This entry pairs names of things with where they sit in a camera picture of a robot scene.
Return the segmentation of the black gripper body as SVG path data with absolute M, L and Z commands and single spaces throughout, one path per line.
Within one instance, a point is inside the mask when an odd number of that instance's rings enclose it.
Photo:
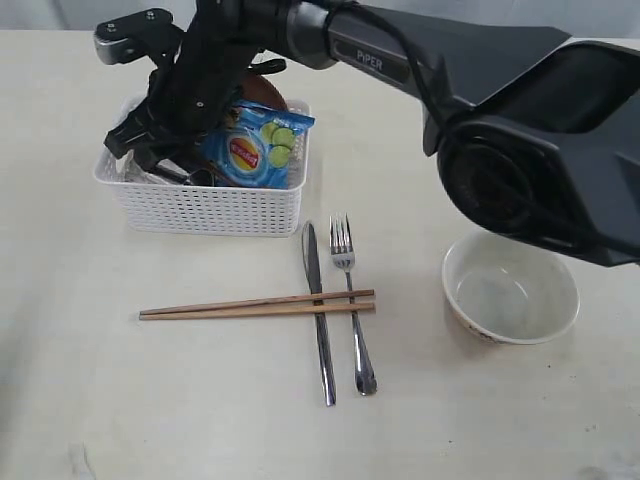
M 219 123 L 262 49 L 291 58 L 286 39 L 294 1 L 198 1 L 186 31 L 169 14 L 146 16 L 157 65 L 144 102 L 148 140 L 191 140 Z

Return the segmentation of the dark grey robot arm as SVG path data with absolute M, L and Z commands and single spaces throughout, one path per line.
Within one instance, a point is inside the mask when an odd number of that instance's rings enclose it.
M 187 29 L 154 8 L 100 23 L 108 65 L 150 58 L 146 96 L 106 148 L 211 178 L 199 152 L 268 74 L 254 58 L 345 63 L 420 101 L 423 150 L 475 224 L 612 267 L 639 259 L 639 53 L 551 27 L 487 26 L 354 1 L 200 1 Z

